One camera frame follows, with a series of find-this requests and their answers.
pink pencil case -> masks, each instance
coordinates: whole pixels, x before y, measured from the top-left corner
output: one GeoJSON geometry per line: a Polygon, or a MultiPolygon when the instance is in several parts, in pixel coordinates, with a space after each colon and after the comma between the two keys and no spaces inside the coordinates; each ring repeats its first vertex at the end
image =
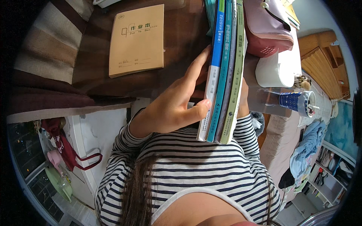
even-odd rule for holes
{"type": "Polygon", "coordinates": [[[243,4],[248,53],[263,58],[292,50],[289,19],[279,0],[243,0],[243,4]]]}

cup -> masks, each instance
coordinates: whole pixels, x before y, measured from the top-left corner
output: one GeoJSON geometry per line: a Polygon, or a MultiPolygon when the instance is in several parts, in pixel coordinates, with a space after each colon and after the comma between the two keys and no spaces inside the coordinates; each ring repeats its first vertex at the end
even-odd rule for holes
{"type": "Polygon", "coordinates": [[[279,95],[279,105],[297,111],[300,116],[313,116],[308,109],[308,105],[315,106],[316,97],[313,91],[303,91],[295,93],[281,93],[279,95]]]}

green book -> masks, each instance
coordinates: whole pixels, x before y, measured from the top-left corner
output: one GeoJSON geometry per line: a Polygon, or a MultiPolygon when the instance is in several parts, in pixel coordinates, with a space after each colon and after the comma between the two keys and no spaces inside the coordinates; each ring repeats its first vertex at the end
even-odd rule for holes
{"type": "Polygon", "coordinates": [[[243,1],[236,1],[237,8],[237,45],[234,75],[232,78],[231,93],[229,105],[226,113],[223,132],[220,138],[220,143],[227,144],[232,138],[232,132],[236,126],[236,116],[239,108],[239,99],[241,93],[241,84],[243,82],[244,68],[244,10],[243,1]]]}

sleeve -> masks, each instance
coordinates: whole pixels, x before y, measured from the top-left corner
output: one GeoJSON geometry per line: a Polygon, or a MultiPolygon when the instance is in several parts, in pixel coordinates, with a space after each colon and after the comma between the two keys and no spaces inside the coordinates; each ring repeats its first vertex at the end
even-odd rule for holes
{"type": "Polygon", "coordinates": [[[259,160],[259,144],[250,114],[237,120],[233,137],[243,149],[246,158],[259,160]]]}
{"type": "Polygon", "coordinates": [[[115,138],[111,158],[120,154],[130,154],[132,157],[137,157],[141,148],[152,137],[152,133],[144,138],[134,137],[130,132],[130,123],[123,127],[115,138]]]}
{"type": "Polygon", "coordinates": [[[142,147],[152,136],[136,138],[130,133],[129,125],[123,127],[115,138],[106,172],[95,196],[96,213],[106,225],[118,224],[121,210],[114,207],[121,206],[120,194],[125,178],[133,170],[134,161],[142,147]]]}

fingernail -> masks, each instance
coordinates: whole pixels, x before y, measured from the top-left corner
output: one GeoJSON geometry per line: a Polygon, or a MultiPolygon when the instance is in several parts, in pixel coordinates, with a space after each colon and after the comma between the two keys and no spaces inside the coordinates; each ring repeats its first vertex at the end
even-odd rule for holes
{"type": "Polygon", "coordinates": [[[207,100],[205,105],[208,107],[208,108],[211,108],[211,101],[207,100]]]}

